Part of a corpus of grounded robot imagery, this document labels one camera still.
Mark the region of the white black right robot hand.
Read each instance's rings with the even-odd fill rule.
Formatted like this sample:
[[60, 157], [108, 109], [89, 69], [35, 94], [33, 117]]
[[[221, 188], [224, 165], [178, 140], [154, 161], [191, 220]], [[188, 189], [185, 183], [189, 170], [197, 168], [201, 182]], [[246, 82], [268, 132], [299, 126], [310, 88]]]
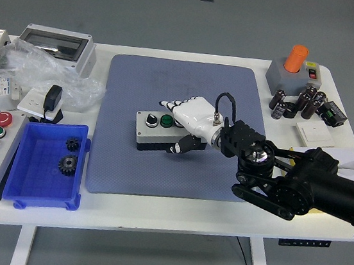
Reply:
[[172, 145], [167, 150], [168, 153], [177, 154], [195, 150], [202, 140], [215, 149], [220, 148], [220, 132], [224, 119], [205, 98], [194, 96], [183, 101], [163, 100], [159, 104], [171, 111], [174, 120], [189, 133]]

